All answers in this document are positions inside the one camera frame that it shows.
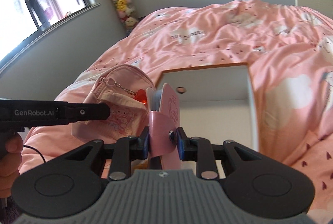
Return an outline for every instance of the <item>bed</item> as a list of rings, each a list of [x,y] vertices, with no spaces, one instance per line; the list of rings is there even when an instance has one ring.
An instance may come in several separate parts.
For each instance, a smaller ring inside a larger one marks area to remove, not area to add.
[[[246,62],[253,77],[260,152],[314,183],[309,216],[333,218],[333,20],[306,8],[260,0],[148,15],[104,52],[56,100],[83,102],[99,75],[119,64],[154,82],[164,70]],[[35,127],[25,144],[50,160],[82,144],[71,125]],[[24,172],[42,160],[23,150]]]

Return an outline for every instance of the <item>open box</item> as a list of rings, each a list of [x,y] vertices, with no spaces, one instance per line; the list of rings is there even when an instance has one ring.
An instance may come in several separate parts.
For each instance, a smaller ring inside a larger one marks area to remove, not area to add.
[[[232,139],[258,150],[257,116],[249,68],[233,63],[163,71],[156,88],[169,83],[179,93],[180,126],[188,137],[212,144]],[[216,162],[224,176],[220,161]],[[195,163],[183,163],[195,170]]]

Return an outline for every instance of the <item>window sill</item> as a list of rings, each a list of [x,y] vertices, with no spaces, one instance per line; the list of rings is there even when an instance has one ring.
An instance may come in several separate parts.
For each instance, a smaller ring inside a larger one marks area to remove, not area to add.
[[[47,28],[45,31],[43,31],[43,33],[41,35],[39,35],[38,37],[36,37],[35,39],[33,39],[31,42],[29,42],[27,45],[24,45],[24,41],[22,42],[23,46],[21,47],[21,44],[18,45],[16,48],[14,48],[14,50],[12,50],[13,54],[11,54],[11,52],[0,61],[0,77],[1,74],[9,67],[9,65],[11,63],[14,62],[14,60],[16,60],[21,54],[23,54],[27,49],[29,49],[29,47],[31,47],[33,44],[35,44],[36,42],[38,42],[39,40],[41,40],[44,36],[48,35],[50,32],[54,31],[55,29],[57,29],[60,26],[63,26],[64,24],[66,24],[68,21],[80,16],[81,14],[90,11],[91,9],[94,9],[95,7],[98,7],[99,5],[101,5],[100,3],[85,7],[67,17],[65,17],[64,19],[60,20],[59,22],[57,22],[56,24],[52,25],[51,27]]]

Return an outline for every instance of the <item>gray ribbed panel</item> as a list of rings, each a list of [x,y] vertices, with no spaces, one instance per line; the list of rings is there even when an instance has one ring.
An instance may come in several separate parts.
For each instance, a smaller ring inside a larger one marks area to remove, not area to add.
[[[136,170],[108,184],[89,209],[63,219],[21,216],[15,224],[314,224],[306,214],[284,220],[250,215],[229,201],[215,181],[204,181],[192,170]]]

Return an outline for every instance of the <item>human hand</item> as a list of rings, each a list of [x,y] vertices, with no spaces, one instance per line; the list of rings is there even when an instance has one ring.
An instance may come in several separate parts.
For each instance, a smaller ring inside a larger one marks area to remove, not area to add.
[[[12,185],[20,175],[18,168],[22,161],[23,140],[19,134],[6,142],[6,150],[8,154],[0,160],[0,198],[11,195]]]

